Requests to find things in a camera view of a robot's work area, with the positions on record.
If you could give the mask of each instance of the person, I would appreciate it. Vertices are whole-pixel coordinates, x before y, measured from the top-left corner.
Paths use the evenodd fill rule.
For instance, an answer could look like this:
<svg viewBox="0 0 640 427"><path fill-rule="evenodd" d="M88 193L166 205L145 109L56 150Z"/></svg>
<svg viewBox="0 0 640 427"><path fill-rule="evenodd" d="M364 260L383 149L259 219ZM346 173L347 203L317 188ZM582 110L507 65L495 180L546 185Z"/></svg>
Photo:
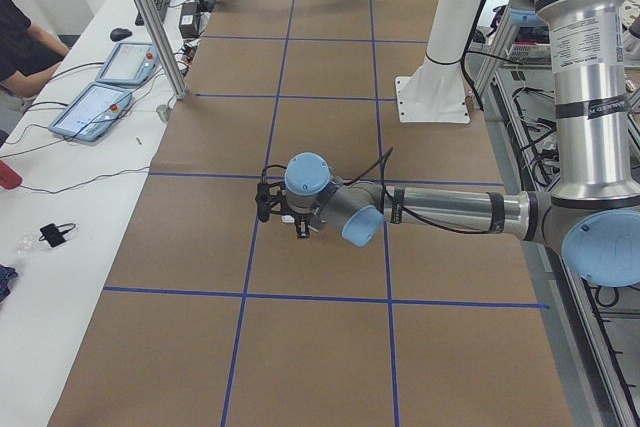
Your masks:
<svg viewBox="0 0 640 427"><path fill-rule="evenodd" d="M0 0L0 86L20 97L37 95L69 48L34 24L13 3Z"/></svg>

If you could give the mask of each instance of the black sleeve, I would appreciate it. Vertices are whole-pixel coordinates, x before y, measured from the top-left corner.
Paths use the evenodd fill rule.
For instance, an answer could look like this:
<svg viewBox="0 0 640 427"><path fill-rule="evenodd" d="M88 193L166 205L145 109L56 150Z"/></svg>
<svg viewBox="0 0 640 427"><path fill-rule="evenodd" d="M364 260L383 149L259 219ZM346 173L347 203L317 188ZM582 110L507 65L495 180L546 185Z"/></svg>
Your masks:
<svg viewBox="0 0 640 427"><path fill-rule="evenodd" d="M4 55L0 55L0 82L4 82L9 77L17 72L11 62L9 62Z"/></svg>
<svg viewBox="0 0 640 427"><path fill-rule="evenodd" d="M3 15L11 15L13 19L18 22L18 25L25 29L31 27L31 19L24 15L24 12L13 3L13 0L0 0L0 9Z"/></svg>

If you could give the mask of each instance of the person's arm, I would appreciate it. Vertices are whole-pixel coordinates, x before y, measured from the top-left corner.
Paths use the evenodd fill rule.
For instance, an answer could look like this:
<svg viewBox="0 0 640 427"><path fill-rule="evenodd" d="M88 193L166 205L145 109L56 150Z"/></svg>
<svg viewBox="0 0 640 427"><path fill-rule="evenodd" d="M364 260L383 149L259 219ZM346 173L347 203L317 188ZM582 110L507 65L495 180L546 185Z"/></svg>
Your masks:
<svg viewBox="0 0 640 427"><path fill-rule="evenodd" d="M44 30L39 25L33 22L27 29L27 33L36 41L40 42L45 47L53 50L55 53L60 54L62 57L66 57L69 53L69 47L64 45L57 37L54 37L49 32Z"/></svg>
<svg viewBox="0 0 640 427"><path fill-rule="evenodd" d="M26 77L22 75L20 71L16 70L14 74L0 82L0 85L21 97L32 97L40 93L59 65L60 62L46 70L36 72Z"/></svg>

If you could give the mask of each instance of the black strap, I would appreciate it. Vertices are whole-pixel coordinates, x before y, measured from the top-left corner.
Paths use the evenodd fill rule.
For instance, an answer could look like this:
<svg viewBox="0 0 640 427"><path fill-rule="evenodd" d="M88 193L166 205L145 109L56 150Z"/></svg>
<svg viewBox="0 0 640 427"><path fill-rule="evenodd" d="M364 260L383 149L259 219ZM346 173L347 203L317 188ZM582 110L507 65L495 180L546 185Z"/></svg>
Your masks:
<svg viewBox="0 0 640 427"><path fill-rule="evenodd" d="M497 192L487 192L491 201L491 225L490 234L500 234L504 231L504 196Z"/></svg>
<svg viewBox="0 0 640 427"><path fill-rule="evenodd" d="M391 223L402 223L402 206L404 205L404 187L393 189L393 201L391 203Z"/></svg>

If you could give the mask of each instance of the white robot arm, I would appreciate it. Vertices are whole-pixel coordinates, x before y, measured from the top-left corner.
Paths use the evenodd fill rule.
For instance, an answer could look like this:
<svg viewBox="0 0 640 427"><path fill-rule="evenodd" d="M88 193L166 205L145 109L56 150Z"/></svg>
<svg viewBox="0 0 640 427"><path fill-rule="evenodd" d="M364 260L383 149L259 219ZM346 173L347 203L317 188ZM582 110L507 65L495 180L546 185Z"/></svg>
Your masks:
<svg viewBox="0 0 640 427"><path fill-rule="evenodd" d="M549 25L561 171L551 192L478 194L386 186L384 180L345 183L322 157L303 153L291 160L283 182L269 184L263 172L256 196L260 220L271 213L292 215L299 237L308 237L309 224L326 222L358 246L385 219L461 233L510 233L550 247L594 284L640 282L640 185L629 162L618 17L623 1L512 0L519 12L533 15L535 9Z"/></svg>

